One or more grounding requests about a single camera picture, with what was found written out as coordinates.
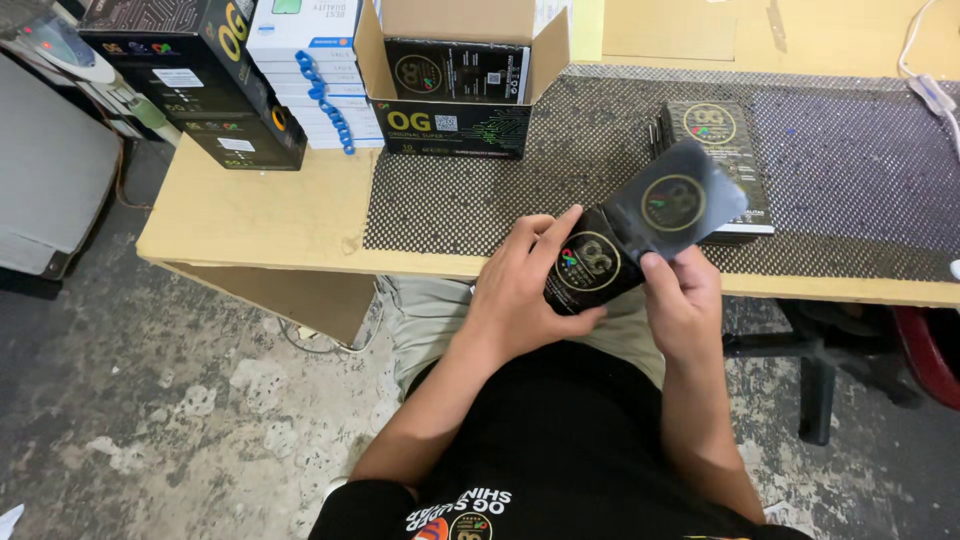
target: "stack of white boxes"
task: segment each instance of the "stack of white boxes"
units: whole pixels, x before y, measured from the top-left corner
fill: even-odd
[[[307,92],[313,84],[300,73],[294,56],[303,51],[326,83],[327,103],[336,107],[357,148],[383,146],[383,134],[353,53],[359,0],[260,0],[247,50],[274,89],[276,99],[297,118],[310,147],[342,148],[330,118]]]

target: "black t-shirt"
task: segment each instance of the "black t-shirt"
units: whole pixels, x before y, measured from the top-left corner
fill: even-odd
[[[660,450],[660,398],[635,366],[587,345],[520,356],[481,389],[419,503],[395,482],[348,483],[310,540],[807,538],[686,487]]]

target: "khaki pants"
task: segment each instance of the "khaki pants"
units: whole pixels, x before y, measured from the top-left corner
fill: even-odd
[[[406,395],[417,374],[439,358],[467,316],[470,286],[464,282],[377,276],[383,324],[394,336],[394,377]],[[634,364],[663,387],[663,355],[647,324],[646,296],[637,287],[607,304],[608,316],[590,335],[573,338]]]

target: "open cardboard box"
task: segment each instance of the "open cardboard box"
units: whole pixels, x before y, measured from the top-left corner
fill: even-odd
[[[534,104],[570,63],[566,8],[533,37],[537,0],[390,0],[382,29],[364,0],[353,48],[387,149],[393,154],[523,158]],[[530,46],[523,105],[400,100],[384,37]]]

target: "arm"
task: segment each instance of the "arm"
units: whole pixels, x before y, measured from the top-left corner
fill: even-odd
[[[667,264],[649,253],[647,311],[666,358],[662,445],[680,476],[708,501],[766,523],[730,422],[721,339],[720,272],[696,247]]]
[[[496,370],[543,345],[593,330],[605,309],[562,317],[543,299],[547,272],[581,213],[574,206],[556,220],[534,215],[516,221],[483,267],[467,320],[444,357],[360,456],[351,481],[385,479],[416,489]]]

